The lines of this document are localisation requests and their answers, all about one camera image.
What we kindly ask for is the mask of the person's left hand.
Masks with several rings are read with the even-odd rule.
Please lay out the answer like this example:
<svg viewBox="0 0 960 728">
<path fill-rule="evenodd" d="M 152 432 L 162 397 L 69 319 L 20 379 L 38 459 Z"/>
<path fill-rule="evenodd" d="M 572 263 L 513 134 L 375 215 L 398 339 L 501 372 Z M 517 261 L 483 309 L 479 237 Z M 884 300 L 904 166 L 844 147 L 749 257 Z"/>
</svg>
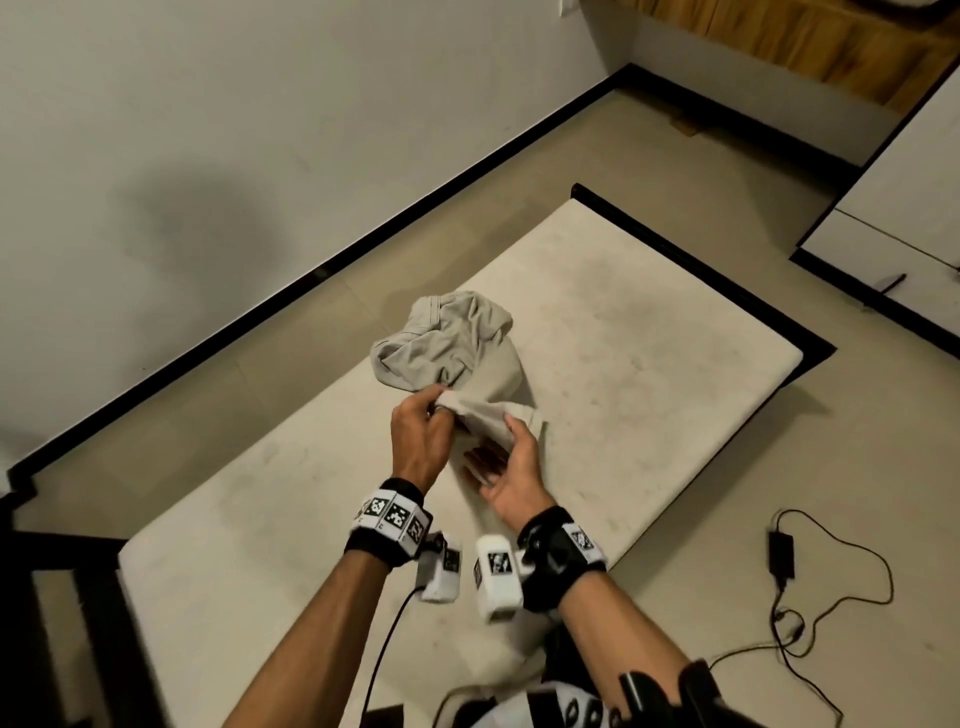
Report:
<svg viewBox="0 0 960 728">
<path fill-rule="evenodd" d="M 432 409 L 414 408 L 414 394 L 391 412 L 391 475 L 426 495 L 449 462 L 454 415 L 436 402 Z"/>
</svg>

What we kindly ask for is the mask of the person's right hand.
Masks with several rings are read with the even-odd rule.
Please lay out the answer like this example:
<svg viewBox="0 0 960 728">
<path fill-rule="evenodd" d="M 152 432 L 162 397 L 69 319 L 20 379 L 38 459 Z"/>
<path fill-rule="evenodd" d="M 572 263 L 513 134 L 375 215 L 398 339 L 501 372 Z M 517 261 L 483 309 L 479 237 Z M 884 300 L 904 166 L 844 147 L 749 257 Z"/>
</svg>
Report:
<svg viewBox="0 0 960 728">
<path fill-rule="evenodd" d="M 492 441 L 464 453 L 463 475 L 514 535 L 558 504 L 546 489 L 540 460 L 531 432 L 529 448 L 518 453 L 506 454 Z"/>
</svg>

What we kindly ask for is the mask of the beige shorts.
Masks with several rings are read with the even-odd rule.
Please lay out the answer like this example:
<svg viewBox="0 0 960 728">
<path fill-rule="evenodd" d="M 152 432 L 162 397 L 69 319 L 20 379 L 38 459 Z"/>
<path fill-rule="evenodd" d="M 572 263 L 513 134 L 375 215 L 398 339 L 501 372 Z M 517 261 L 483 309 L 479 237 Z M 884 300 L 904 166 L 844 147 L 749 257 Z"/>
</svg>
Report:
<svg viewBox="0 0 960 728">
<path fill-rule="evenodd" d="M 416 393 L 442 385 L 436 407 L 451 411 L 476 440 L 510 452 L 514 436 L 506 416 L 535 440 L 545 426 L 509 336 L 512 326 L 509 311 L 473 291 L 420 297 L 402 330 L 372 345 L 370 365 L 378 382 L 394 389 Z"/>
</svg>

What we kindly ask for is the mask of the person's right forearm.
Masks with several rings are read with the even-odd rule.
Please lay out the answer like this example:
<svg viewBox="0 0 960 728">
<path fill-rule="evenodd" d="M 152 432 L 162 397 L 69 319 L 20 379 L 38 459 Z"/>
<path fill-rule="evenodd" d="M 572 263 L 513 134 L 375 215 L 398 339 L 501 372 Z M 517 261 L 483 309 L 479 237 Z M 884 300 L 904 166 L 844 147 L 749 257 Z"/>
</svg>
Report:
<svg viewBox="0 0 960 728">
<path fill-rule="evenodd" d="M 619 676 L 630 673 L 648 675 L 671 703 L 681 703 L 679 679 L 690 659 L 608 574 L 582 575 L 558 613 L 607 707 L 627 712 Z"/>
</svg>

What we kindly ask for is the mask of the person's left forearm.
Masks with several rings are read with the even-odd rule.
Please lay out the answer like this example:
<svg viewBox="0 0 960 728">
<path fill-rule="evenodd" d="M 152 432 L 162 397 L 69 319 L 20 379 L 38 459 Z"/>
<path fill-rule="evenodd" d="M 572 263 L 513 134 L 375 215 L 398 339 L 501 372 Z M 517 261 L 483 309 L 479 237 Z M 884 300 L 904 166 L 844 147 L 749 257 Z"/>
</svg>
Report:
<svg viewBox="0 0 960 728">
<path fill-rule="evenodd" d="M 390 571 L 367 552 L 343 554 L 222 728 L 338 728 Z"/>
</svg>

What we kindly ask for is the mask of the right wristband with marker tags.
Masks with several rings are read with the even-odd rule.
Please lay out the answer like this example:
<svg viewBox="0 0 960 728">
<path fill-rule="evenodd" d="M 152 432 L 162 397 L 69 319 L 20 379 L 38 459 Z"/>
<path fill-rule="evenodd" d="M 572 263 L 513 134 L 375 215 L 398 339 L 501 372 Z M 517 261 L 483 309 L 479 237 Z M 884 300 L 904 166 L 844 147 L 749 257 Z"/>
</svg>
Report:
<svg viewBox="0 0 960 728">
<path fill-rule="evenodd" d="M 560 505 L 530 519 L 517 535 L 523 608 L 534 614 L 557 610 L 570 588 L 589 573 L 606 573 L 597 542 Z"/>
</svg>

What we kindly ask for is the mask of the wristband with marker tags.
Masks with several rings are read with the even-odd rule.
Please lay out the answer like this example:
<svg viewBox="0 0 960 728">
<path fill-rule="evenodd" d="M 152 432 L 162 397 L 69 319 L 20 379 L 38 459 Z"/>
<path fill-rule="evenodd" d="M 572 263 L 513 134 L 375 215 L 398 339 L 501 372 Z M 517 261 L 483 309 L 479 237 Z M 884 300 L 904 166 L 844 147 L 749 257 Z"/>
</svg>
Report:
<svg viewBox="0 0 960 728">
<path fill-rule="evenodd" d="M 589 573 L 606 573 L 597 542 L 560 505 L 530 519 L 517 535 L 523 608 L 534 614 L 557 610 L 570 588 Z"/>
<path fill-rule="evenodd" d="M 418 556 L 433 521 L 424 493 L 391 477 L 364 501 L 343 551 L 365 552 L 390 569 L 402 567 Z"/>
</svg>

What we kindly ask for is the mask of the left wristband with marker tags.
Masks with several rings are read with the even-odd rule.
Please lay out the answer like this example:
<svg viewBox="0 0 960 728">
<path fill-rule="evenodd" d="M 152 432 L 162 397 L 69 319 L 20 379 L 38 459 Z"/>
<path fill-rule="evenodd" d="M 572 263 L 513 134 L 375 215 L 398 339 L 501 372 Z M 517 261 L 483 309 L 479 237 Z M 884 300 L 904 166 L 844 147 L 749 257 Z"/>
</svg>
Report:
<svg viewBox="0 0 960 728">
<path fill-rule="evenodd" d="M 343 551 L 365 552 L 390 569 L 402 567 L 418 556 L 433 521 L 424 493 L 391 477 L 364 501 Z"/>
</svg>

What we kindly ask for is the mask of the black and white shirt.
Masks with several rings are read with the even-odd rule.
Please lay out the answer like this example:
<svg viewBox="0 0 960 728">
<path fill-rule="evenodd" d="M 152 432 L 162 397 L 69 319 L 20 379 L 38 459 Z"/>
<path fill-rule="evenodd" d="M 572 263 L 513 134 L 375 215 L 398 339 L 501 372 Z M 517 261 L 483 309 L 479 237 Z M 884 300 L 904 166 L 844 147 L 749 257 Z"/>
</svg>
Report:
<svg viewBox="0 0 960 728">
<path fill-rule="evenodd" d="M 570 682 L 508 685 L 503 696 L 488 685 L 465 685 L 443 698 L 431 728 L 767 728 L 726 702 L 702 659 L 681 672 L 678 705 L 646 674 L 622 674 L 619 682 L 626 712 Z"/>
</svg>

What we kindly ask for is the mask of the black power adapter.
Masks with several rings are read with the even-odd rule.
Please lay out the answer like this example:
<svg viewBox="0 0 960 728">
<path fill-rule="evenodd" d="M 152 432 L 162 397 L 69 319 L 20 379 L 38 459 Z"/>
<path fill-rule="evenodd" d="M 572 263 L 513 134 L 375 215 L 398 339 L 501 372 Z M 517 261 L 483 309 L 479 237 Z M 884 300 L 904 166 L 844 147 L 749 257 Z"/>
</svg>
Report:
<svg viewBox="0 0 960 728">
<path fill-rule="evenodd" d="M 767 569 L 778 593 L 796 577 L 795 543 L 792 535 L 777 527 L 766 532 Z"/>
</svg>

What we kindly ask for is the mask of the white cabinet with black base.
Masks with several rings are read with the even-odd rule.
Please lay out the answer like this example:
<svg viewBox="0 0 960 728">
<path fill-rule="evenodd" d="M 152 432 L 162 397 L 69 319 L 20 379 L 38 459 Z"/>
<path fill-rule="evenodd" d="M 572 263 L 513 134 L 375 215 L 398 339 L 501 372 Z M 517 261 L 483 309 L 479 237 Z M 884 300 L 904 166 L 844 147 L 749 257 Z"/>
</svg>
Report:
<svg viewBox="0 0 960 728">
<path fill-rule="evenodd" d="M 960 359 L 960 59 L 790 261 Z M 900 273 L 901 285 L 877 292 Z"/>
</svg>

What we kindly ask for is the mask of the black metal chair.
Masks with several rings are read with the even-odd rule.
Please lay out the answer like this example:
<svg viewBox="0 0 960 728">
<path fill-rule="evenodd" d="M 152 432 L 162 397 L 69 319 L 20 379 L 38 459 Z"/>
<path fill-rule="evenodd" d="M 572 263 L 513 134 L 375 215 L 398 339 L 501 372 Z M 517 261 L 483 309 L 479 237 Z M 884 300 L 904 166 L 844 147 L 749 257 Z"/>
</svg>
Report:
<svg viewBox="0 0 960 728">
<path fill-rule="evenodd" d="M 126 539 L 22 530 L 0 476 L 0 728 L 170 728 L 121 580 Z"/>
</svg>

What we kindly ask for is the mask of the wooden furniture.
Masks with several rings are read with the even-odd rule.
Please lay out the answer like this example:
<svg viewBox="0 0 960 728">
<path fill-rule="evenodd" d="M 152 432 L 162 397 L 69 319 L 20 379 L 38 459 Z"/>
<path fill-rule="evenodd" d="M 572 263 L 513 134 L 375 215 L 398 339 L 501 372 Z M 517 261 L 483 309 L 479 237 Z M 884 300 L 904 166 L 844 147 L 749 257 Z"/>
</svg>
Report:
<svg viewBox="0 0 960 728">
<path fill-rule="evenodd" d="M 960 0 L 611 0 L 906 116 L 960 58 Z"/>
</svg>

